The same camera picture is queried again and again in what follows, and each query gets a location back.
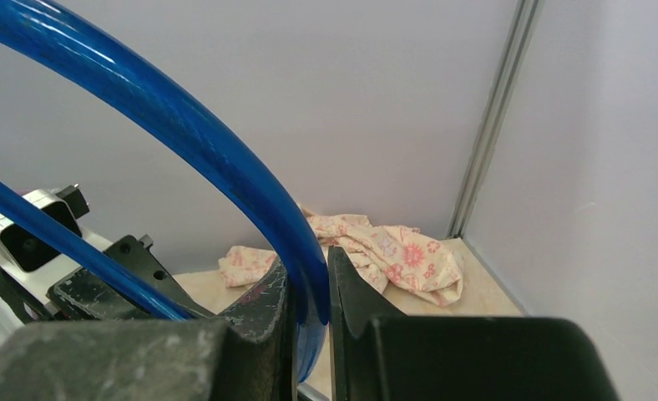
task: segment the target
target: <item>wooden table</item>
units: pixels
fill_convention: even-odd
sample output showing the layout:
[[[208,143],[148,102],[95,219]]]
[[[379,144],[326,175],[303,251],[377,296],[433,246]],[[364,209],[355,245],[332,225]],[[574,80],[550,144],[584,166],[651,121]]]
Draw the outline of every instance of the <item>wooden table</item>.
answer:
[[[521,316],[521,311],[506,296],[462,240],[446,240],[443,241],[443,244],[464,255],[464,291],[459,301],[448,307],[438,307],[390,283],[383,296],[410,315]],[[175,276],[175,279],[200,305],[212,312],[222,311],[247,290],[245,287],[224,287],[217,270],[179,274]],[[332,393],[328,342],[329,337],[327,336],[319,361],[307,380],[312,387],[327,395]]]

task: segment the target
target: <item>floral cloth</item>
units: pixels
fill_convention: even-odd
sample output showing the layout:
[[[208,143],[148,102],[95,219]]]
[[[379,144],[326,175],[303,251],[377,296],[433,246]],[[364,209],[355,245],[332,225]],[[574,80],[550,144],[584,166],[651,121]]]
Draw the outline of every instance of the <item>floral cloth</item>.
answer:
[[[388,281],[426,301],[446,307],[462,295],[463,257],[439,241],[405,226],[374,227],[367,216],[318,216],[302,210],[324,250],[341,246],[358,274],[379,292]],[[277,254],[273,251],[233,246],[219,260],[226,287],[260,280]]]

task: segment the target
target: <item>crumpled cloth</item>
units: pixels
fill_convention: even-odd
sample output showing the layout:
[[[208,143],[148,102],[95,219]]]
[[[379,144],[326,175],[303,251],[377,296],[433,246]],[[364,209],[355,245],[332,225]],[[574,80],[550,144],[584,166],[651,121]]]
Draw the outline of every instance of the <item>crumpled cloth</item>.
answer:
[[[319,216],[302,209],[327,257],[328,247],[341,246],[358,274],[380,293],[388,281],[422,299],[446,307],[459,299],[464,287],[463,257],[417,228],[371,225],[367,216]],[[257,282],[277,254],[233,246],[219,259],[226,287]]]

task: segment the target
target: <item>floral pattern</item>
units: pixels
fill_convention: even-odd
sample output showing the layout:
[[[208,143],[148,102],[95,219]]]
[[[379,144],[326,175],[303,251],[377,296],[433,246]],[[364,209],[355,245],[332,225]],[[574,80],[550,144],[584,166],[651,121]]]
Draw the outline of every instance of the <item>floral pattern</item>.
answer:
[[[341,246],[358,274],[376,291],[388,282],[440,307],[457,301],[463,290],[463,258],[433,238],[406,226],[373,226],[367,216],[319,216],[302,209],[325,256]],[[219,260],[227,287],[252,284],[270,269],[273,251],[233,246]]]

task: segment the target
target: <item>gray wall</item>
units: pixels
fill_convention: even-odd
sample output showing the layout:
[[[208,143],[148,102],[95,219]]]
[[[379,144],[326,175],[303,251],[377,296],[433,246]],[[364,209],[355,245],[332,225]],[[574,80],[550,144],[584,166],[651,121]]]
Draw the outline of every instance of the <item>gray wall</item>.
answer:
[[[515,0],[62,0],[219,115],[296,200],[443,236]],[[78,182],[90,226],[148,232],[174,271],[263,245],[125,117],[0,45],[0,179]]]
[[[466,238],[658,399],[658,3],[547,2]]]

